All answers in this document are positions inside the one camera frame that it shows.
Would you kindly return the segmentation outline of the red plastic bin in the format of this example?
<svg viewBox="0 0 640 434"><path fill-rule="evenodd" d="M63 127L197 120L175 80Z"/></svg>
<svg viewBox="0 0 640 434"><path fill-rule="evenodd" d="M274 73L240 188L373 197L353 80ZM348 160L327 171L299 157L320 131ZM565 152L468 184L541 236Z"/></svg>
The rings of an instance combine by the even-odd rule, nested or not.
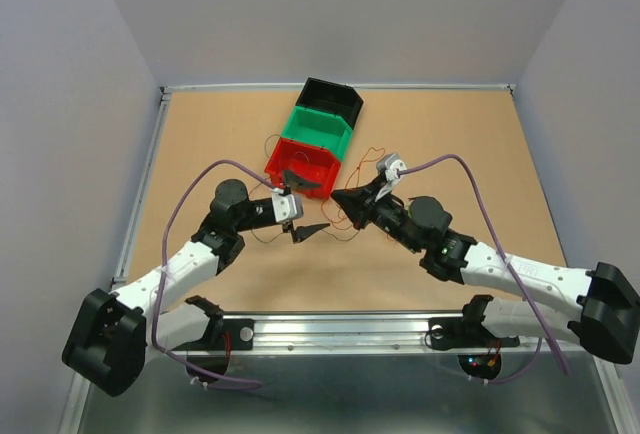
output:
<svg viewBox="0 0 640 434"><path fill-rule="evenodd" d="M328 150L281 137L273 149L264 172L274 185L282 185L282 171L320 184L318 189L302 192L310 199L327 200L333 191L341 162Z"/></svg>

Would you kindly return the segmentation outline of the green plastic bin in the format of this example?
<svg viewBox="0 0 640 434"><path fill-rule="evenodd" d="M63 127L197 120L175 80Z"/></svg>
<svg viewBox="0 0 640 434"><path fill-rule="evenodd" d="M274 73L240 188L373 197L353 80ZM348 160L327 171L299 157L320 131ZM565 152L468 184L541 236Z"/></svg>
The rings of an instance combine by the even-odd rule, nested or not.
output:
<svg viewBox="0 0 640 434"><path fill-rule="evenodd" d="M348 150L353 129L340 116L296 106L281 136L302 144L330 151L343 161Z"/></svg>

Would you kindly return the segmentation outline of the black plastic bin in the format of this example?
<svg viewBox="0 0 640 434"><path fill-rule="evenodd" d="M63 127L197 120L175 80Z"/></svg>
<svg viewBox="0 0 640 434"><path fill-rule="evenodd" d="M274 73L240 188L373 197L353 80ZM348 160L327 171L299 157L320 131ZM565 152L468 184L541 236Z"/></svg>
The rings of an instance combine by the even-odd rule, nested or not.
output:
<svg viewBox="0 0 640 434"><path fill-rule="evenodd" d="M364 106L364 100L352 86L308 78L296 105L340 116L351 128L354 128Z"/></svg>

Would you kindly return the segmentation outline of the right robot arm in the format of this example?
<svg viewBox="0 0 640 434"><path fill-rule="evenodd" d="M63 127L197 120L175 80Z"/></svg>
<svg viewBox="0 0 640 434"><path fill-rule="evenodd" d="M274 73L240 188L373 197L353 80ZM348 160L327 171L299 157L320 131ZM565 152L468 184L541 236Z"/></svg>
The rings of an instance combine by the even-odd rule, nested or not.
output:
<svg viewBox="0 0 640 434"><path fill-rule="evenodd" d="M519 302L475 297L460 320L466 341L541 337L577 344L615 364L633 360L639 295L617 266L600 262L592 269L569 268L502 254L453 230L451 214L436 198L417 196L403 202L386 191L380 179L337 189L331 198L354 228L373 224L421 255L419 264L432 277L521 296Z"/></svg>

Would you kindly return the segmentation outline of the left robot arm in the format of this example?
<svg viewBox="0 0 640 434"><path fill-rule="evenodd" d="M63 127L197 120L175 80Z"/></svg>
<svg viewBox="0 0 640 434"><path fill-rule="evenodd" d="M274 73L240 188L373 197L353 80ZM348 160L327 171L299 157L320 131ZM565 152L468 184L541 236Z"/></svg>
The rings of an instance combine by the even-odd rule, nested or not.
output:
<svg viewBox="0 0 640 434"><path fill-rule="evenodd" d="M174 348L195 342L215 346L223 312L194 287L228 268L245 246L242 232L279 226L300 243L323 225L295 226L303 215L301 193L317 183L290 170L266 198L253 200L238 179L221 182L198 230L174 254L135 282L107 292L95 289L82 301L63 348L62 362L108 395L124 393L143 368Z"/></svg>

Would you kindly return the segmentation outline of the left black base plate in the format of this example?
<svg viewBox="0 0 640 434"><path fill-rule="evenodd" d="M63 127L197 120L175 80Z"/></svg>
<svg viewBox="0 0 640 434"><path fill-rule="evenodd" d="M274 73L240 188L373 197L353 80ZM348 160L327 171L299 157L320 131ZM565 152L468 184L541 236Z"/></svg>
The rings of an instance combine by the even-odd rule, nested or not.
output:
<svg viewBox="0 0 640 434"><path fill-rule="evenodd" d="M177 351L250 351L253 349L255 321L251 318L223 317L210 320L203 333L175 347Z"/></svg>

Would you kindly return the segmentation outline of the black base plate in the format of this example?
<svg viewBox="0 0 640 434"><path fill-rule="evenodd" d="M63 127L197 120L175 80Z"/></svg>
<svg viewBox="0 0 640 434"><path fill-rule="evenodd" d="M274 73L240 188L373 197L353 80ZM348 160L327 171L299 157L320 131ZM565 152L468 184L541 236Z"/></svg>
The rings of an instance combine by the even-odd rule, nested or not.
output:
<svg viewBox="0 0 640 434"><path fill-rule="evenodd" d="M250 351L253 349L255 321L251 318L223 317L210 320L203 333L175 347L177 351Z"/></svg>
<svg viewBox="0 0 640 434"><path fill-rule="evenodd" d="M424 335L424 343L436 351L520 346L518 337L497 337L480 323L463 321L461 317L431 319Z"/></svg>

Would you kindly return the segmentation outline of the aluminium rail frame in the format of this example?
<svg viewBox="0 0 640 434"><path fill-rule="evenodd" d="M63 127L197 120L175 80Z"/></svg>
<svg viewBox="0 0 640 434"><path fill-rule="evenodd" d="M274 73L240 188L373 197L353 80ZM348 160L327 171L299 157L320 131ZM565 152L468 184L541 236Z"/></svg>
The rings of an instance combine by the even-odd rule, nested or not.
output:
<svg viewBox="0 0 640 434"><path fill-rule="evenodd" d="M257 178L270 194L274 185L264 172ZM489 246L502 254L507 253L498 239L493 239ZM507 292L481 287L482 293L474 296L502 299L505 301L521 301L521 296ZM228 372L230 357L235 352L246 352L257 356L319 355L331 353L340 355L379 355L392 348L407 348L411 353L447 352L436 351L424 343L424 335L429 321L436 317L461 317L466 319L466 305L458 314L420 317L416 314L376 314L363 313L301 313L273 315L232 315L222 310L223 317L251 318L255 321L253 349L250 351L177 351L172 355L162 355L182 364L193 384L206 390L239 390L252 391L260 388L257 380L231 376ZM541 337L516 336L521 347L526 341L534 341L538 347L548 347L561 369L567 368L567 359L562 345L569 343L562 340ZM483 386L503 385L508 377L501 373L504 352L518 347L489 347L451 349L459 354L459 362L465 377Z"/></svg>

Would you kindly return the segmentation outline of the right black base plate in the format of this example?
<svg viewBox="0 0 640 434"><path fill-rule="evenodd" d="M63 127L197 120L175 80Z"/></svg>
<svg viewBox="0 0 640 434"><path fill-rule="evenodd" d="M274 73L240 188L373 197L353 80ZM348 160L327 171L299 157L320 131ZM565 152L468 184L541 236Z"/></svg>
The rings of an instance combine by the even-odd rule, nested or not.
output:
<svg viewBox="0 0 640 434"><path fill-rule="evenodd" d="M497 337L480 323L463 321L461 317L431 319L424 335L424 343L436 351L520 346L518 337Z"/></svg>

